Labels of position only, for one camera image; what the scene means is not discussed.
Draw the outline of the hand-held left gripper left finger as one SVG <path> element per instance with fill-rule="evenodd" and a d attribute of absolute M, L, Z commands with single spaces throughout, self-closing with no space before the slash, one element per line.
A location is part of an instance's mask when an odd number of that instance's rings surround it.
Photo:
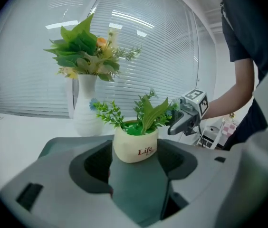
<path fill-rule="evenodd" d="M 0 191 L 28 228 L 134 228 L 112 201 L 112 141 L 81 143 L 37 159 Z"/>

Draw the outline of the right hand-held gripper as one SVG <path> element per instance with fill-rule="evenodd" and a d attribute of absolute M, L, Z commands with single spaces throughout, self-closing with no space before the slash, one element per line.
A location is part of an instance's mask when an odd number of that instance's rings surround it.
<path fill-rule="evenodd" d="M 175 111 L 175 120 L 168 128 L 168 135 L 183 132 L 186 136 L 195 134 L 202 118 L 209 109 L 207 94 L 199 89 L 193 89 L 181 97 L 180 111 Z"/>

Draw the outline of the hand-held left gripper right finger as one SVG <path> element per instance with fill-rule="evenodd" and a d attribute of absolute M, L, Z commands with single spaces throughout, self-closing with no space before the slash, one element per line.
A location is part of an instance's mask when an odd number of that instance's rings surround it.
<path fill-rule="evenodd" d="M 231 151 L 158 140 L 160 163 L 169 180 L 162 220 L 153 228 L 234 228 L 229 193 L 238 173 L 241 147 Z"/>

